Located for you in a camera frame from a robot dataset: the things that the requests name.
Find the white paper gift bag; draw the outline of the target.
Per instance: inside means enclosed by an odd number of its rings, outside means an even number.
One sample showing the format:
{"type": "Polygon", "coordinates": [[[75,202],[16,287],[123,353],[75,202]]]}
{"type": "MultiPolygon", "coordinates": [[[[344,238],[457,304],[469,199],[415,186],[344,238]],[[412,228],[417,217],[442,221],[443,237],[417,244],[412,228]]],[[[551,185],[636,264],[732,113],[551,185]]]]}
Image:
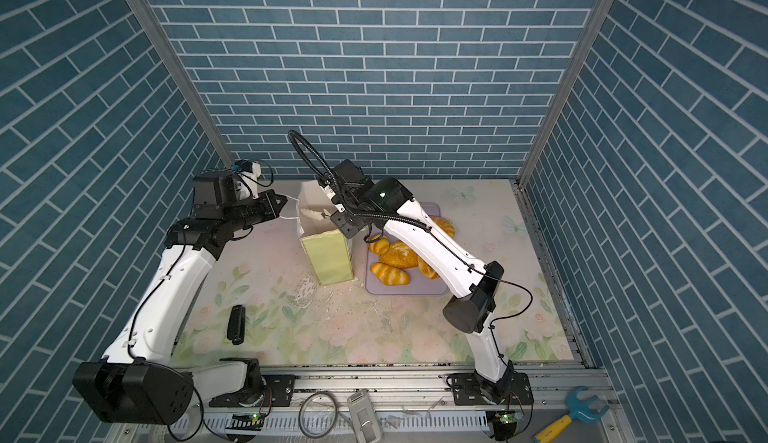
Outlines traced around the white paper gift bag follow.
{"type": "Polygon", "coordinates": [[[295,223],[299,244],[318,283],[329,286],[354,281],[352,243],[330,220],[314,221],[301,212],[302,208],[337,211],[320,185],[314,180],[301,182],[297,195],[289,198],[289,206],[288,219],[295,223]]]}

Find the small round striped bun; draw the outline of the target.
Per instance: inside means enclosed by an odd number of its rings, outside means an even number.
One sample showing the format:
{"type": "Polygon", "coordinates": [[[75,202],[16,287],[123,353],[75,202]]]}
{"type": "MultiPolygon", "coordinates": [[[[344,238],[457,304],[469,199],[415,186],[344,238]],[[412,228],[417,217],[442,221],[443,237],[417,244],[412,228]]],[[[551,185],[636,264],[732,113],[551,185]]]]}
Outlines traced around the small round striped bun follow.
{"type": "Polygon", "coordinates": [[[380,236],[378,239],[368,244],[368,249],[371,253],[377,256],[383,256],[389,251],[390,242],[386,237],[380,236]]]}

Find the glazed donut bread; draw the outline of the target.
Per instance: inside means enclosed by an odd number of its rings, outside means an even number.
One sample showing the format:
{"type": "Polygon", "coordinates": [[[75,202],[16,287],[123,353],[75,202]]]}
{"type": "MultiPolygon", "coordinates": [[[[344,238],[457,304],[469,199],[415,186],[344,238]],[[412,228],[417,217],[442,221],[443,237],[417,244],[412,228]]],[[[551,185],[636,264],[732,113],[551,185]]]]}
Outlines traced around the glazed donut bread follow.
{"type": "Polygon", "coordinates": [[[435,280],[439,278],[439,274],[421,257],[418,258],[418,269],[420,273],[429,280],[435,280]]]}

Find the braided ring bread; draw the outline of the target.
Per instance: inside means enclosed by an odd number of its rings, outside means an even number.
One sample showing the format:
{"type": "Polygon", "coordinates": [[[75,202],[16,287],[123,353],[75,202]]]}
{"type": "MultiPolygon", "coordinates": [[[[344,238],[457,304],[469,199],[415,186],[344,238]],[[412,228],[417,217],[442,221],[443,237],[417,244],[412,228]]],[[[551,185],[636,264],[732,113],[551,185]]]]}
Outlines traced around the braided ring bread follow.
{"type": "Polygon", "coordinates": [[[433,217],[432,221],[443,230],[450,238],[454,238],[456,235],[456,229],[454,225],[446,218],[433,217]]]}

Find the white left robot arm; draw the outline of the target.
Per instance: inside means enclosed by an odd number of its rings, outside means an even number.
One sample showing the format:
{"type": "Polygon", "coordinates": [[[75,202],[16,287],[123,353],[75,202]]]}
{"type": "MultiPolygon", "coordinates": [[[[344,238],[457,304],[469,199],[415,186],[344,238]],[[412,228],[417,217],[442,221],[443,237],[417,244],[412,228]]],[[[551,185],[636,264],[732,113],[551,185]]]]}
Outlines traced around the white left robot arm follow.
{"type": "Polygon", "coordinates": [[[73,386],[105,423],[170,426],[197,402],[258,406],[266,383],[255,359],[177,370],[170,359],[203,283],[226,245],[276,220],[288,202],[259,191],[245,164],[192,179],[193,207],[166,233],[159,267],[137,309],[96,362],[79,365],[73,386]]]}

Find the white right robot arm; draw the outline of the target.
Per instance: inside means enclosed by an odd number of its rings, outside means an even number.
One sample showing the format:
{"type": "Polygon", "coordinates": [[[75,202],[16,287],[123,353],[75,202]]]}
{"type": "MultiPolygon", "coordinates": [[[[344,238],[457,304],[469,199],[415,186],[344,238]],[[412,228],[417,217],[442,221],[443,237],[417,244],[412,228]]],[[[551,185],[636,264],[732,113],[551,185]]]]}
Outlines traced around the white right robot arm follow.
{"type": "Polygon", "coordinates": [[[466,335],[472,351],[475,388],[487,401],[507,404],[514,367],[494,335],[495,294],[502,283],[503,267],[496,261],[485,263],[463,249],[395,178],[373,182],[345,160],[333,169],[325,168],[317,181],[336,207],[331,221],[345,237],[377,227],[436,271],[452,294],[443,315],[466,335]]]}

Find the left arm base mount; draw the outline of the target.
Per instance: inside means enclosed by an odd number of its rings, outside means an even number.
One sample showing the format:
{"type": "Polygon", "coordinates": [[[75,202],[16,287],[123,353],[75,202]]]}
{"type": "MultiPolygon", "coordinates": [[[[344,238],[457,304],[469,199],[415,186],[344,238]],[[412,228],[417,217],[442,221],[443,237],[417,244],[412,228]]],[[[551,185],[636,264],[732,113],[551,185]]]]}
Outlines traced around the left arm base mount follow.
{"type": "Polygon", "coordinates": [[[214,397],[212,408],[282,408],[291,404],[296,377],[290,374],[264,375],[243,388],[214,397]]]}

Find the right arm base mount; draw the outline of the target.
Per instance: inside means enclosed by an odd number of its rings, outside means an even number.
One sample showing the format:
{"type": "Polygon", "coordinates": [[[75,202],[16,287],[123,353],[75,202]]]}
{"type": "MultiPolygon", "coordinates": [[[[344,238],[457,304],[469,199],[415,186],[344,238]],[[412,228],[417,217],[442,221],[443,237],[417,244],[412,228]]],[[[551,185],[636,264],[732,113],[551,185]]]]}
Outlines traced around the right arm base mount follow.
{"type": "Polygon", "coordinates": [[[476,373],[453,373],[446,377],[448,389],[457,406],[509,405],[534,403],[527,374],[513,371],[491,382],[476,373]]]}

